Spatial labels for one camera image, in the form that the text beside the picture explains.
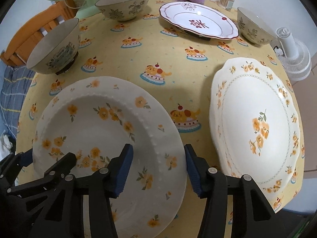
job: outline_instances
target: blue plaid fabric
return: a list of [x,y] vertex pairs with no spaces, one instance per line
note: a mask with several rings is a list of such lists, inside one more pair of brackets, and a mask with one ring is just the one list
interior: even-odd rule
[[0,94],[1,115],[10,134],[16,137],[17,125],[22,105],[29,90],[35,72],[26,66],[7,66]]

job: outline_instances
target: plate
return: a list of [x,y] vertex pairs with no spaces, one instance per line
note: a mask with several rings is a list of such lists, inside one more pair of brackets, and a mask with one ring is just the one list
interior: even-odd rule
[[161,6],[159,12],[171,24],[199,36],[217,39],[234,39],[239,36],[232,20],[202,4],[171,2]]
[[298,115],[282,81],[255,59],[229,59],[213,78],[209,118],[222,171],[251,175],[275,198],[300,153]]
[[142,88],[114,77],[91,77],[63,89],[37,124],[34,169],[43,176],[73,152],[77,166],[71,173],[91,175],[126,143],[133,145],[133,162],[123,193],[110,199],[118,236],[156,237],[182,203],[186,160],[169,114]]

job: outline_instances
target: yellow stripe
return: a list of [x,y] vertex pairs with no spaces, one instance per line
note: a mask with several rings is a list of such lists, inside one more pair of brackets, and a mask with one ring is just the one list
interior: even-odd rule
[[4,108],[4,107],[2,107],[2,106],[1,106],[1,108],[2,108],[4,111],[17,112],[17,113],[20,113],[20,112],[21,112],[20,110],[7,109],[7,108]]
[[4,78],[4,79],[5,79],[6,81],[12,83],[12,82],[18,82],[18,81],[23,80],[23,79],[32,80],[33,78],[23,77],[23,78],[16,79],[15,81],[11,81],[11,80],[9,80],[9,79],[7,79],[7,78]]

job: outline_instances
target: tablecloth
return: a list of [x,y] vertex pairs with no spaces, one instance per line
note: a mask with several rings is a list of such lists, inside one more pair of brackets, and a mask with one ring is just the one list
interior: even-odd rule
[[[33,78],[20,115],[17,152],[31,148],[36,123],[42,111],[59,91],[88,77],[113,76],[142,87],[154,96],[167,112],[177,110],[181,105],[195,113],[199,128],[181,132],[183,144],[192,144],[198,156],[204,157],[210,166],[219,168],[208,120],[210,88],[215,72],[230,58],[254,58],[270,67],[285,86],[291,90],[292,88],[270,45],[254,46],[243,37],[223,41],[201,39],[183,33],[159,17],[160,6],[170,1],[149,0],[145,10],[136,19],[125,23],[105,20],[102,14],[81,20],[81,48],[70,70],[58,76],[36,74]],[[205,5],[219,10],[237,22],[237,10],[228,12],[210,0],[206,0]],[[188,51],[203,55],[203,60],[191,58]],[[151,80],[147,77],[147,73],[153,70],[160,71],[162,79]],[[297,160],[293,181],[289,182],[278,198],[270,201],[271,205],[281,203],[279,210],[299,192],[304,172],[302,122],[295,95],[290,93],[299,116],[301,154]],[[33,180],[33,173],[33,165],[24,168],[18,176],[19,183]],[[206,200],[197,197],[188,181],[178,214],[158,237],[197,237],[205,202]],[[230,237],[232,215],[232,197],[229,196],[225,237]]]

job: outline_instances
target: white fan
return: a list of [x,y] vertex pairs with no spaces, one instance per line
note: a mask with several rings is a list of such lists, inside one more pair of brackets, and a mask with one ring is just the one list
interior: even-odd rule
[[301,81],[308,77],[312,68],[310,53],[305,44],[294,38],[288,28],[276,30],[281,49],[274,49],[290,80]]

